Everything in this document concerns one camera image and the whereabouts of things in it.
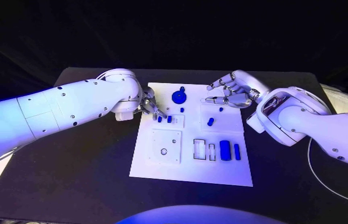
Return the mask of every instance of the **white board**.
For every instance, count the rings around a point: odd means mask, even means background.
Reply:
[[[152,114],[143,114],[130,176],[252,186],[241,110],[208,104],[203,100],[209,96],[223,96],[222,89],[218,88],[209,92],[206,85],[167,83],[149,83],[149,86],[154,89],[162,111],[175,116],[179,122],[170,124],[167,119],[163,119],[159,123],[153,120]],[[182,86],[186,88],[187,100],[183,104],[176,104],[172,95]],[[212,127],[208,126],[210,117],[215,118]],[[175,134],[182,136],[180,147],[179,139],[173,139]],[[195,139],[206,141],[206,160],[195,159]],[[221,158],[222,140],[231,141],[232,161],[223,161]],[[241,160],[235,157],[236,143],[241,149]],[[210,144],[215,144],[215,151],[209,150]],[[213,152],[216,152],[216,161],[210,161],[209,153]]]

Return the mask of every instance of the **white robotic arm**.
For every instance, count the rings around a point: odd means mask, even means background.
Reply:
[[[156,106],[153,89],[141,89],[127,69],[98,79],[67,84],[0,102],[0,157],[39,138],[116,113],[118,121],[134,113],[166,114]]]
[[[245,71],[236,70],[222,77],[208,90],[225,86],[225,97],[209,97],[206,102],[245,108],[258,103],[256,112],[246,122],[274,139],[292,146],[311,136],[330,156],[348,163],[348,114],[333,115],[324,101],[298,87],[271,91],[268,86]]]

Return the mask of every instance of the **cable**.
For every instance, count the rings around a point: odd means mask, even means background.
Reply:
[[[327,188],[334,194],[337,194],[337,195],[341,196],[346,200],[348,200],[348,197],[343,196],[341,194],[338,194],[334,190],[331,190],[331,189],[328,188],[328,186],[323,183],[321,179],[318,178],[318,176],[317,176],[317,174],[315,174],[315,172],[314,172],[314,168],[313,168],[313,164],[311,164],[311,157],[310,157],[311,144],[313,144],[313,138],[311,138],[311,140],[310,140],[310,144],[308,144],[308,153],[307,153],[307,157],[308,157],[308,165],[310,165],[311,171],[313,171],[313,173],[314,173],[314,176],[315,176],[317,180],[321,182],[321,184],[324,185],[324,187],[326,187],[326,188]]]

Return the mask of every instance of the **black table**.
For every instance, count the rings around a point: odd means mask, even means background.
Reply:
[[[68,68],[57,85],[91,79],[108,69]],[[149,82],[209,84],[228,71],[136,69]],[[315,75],[252,72],[272,87],[298,86],[327,103]],[[256,105],[242,110],[245,120]],[[0,218],[71,223],[116,223],[172,205],[199,204],[251,211],[290,223],[347,223],[348,201],[317,181],[307,160],[307,137],[292,147],[245,124],[254,187],[130,177],[141,115],[118,122],[108,114],[57,133],[15,154],[0,176]],[[348,165],[317,143],[313,166],[328,186],[348,196]]]

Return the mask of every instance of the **robotic hand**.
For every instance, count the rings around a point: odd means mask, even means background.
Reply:
[[[124,121],[141,111],[167,118],[156,105],[154,90],[141,89],[136,74],[127,69],[113,69],[97,79],[2,101],[0,159],[39,138],[110,112]]]
[[[210,91],[223,86],[225,97],[209,97],[206,102],[246,108],[258,103],[256,112],[246,122],[274,139],[292,146],[307,135],[311,136],[330,156],[348,163],[346,132],[348,114],[331,114],[324,101],[298,87],[271,88],[245,71],[236,70],[212,85]]]

